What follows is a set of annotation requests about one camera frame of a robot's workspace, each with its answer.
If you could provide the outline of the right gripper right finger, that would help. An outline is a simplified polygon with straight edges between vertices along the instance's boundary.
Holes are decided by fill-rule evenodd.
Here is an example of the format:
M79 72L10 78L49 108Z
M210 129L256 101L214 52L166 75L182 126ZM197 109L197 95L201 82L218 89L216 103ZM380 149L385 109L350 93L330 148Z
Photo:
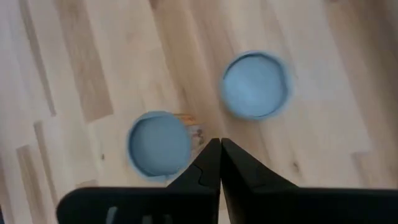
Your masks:
M232 224L398 224L398 190L299 187L221 140Z

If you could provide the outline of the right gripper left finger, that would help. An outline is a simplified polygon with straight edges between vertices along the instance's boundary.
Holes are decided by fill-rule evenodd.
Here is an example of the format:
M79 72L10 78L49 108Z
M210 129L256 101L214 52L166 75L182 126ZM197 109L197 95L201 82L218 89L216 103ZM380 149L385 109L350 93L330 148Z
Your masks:
M83 187L57 205L59 224L217 224L221 141L166 187Z

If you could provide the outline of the tall carrots label can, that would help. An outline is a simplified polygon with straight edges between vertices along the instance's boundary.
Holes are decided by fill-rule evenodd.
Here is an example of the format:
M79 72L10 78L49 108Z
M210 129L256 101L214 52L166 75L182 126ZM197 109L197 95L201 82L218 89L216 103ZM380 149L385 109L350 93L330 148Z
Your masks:
M129 130L127 156L141 177L168 182L189 166L204 143L203 125L192 115L149 111Z

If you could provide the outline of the tall peas label can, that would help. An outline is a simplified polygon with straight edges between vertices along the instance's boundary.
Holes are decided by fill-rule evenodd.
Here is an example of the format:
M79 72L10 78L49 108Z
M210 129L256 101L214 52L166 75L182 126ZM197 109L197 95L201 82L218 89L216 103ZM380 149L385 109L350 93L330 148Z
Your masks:
M278 56L249 50L226 66L219 84L220 100L235 116L262 120L279 114L290 101L292 76Z

